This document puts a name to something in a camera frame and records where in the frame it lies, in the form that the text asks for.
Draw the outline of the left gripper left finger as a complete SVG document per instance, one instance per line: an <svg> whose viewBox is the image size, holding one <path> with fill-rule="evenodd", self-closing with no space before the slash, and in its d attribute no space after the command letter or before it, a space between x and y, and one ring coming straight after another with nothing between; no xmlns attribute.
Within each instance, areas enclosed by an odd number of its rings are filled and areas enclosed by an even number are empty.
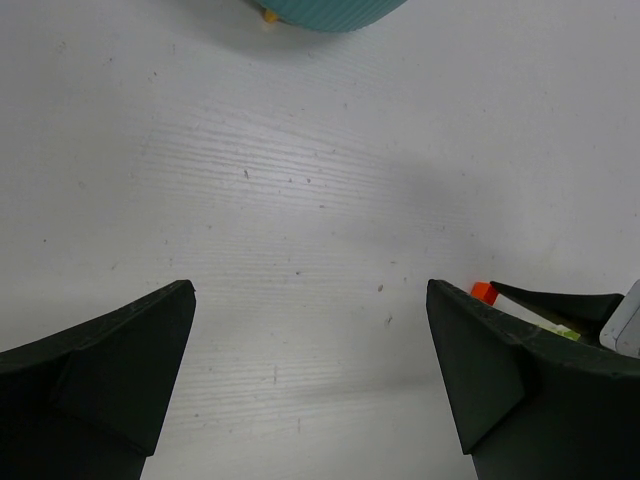
<svg viewBox="0 0 640 480"><path fill-rule="evenodd" d="M138 479L195 316L188 280L1 354L4 479Z"/></svg>

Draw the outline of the small orange lego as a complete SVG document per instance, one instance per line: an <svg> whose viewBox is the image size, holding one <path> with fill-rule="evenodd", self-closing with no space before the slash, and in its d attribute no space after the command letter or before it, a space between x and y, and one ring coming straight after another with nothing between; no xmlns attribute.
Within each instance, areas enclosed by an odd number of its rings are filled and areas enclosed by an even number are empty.
<svg viewBox="0 0 640 480"><path fill-rule="evenodd" d="M493 306L499 296L499 292L489 282L476 282L470 295L487 305Z"/></svg>

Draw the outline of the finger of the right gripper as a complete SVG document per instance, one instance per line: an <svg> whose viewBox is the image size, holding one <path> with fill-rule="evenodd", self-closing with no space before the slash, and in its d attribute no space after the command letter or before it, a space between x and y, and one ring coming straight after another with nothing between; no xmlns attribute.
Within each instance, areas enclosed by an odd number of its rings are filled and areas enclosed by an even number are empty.
<svg viewBox="0 0 640 480"><path fill-rule="evenodd" d="M563 294L530 291L495 281L491 281L490 285L500 295L547 320L603 323L624 299L620 293Z"/></svg>

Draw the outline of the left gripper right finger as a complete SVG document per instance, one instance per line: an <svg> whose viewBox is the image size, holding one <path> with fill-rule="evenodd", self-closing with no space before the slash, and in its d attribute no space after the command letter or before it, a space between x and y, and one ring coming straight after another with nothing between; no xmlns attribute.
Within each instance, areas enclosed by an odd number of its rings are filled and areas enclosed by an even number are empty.
<svg viewBox="0 0 640 480"><path fill-rule="evenodd" d="M430 280L426 310L464 454L481 479L635 479L639 358L604 348L603 323L543 319L558 336Z"/></svg>

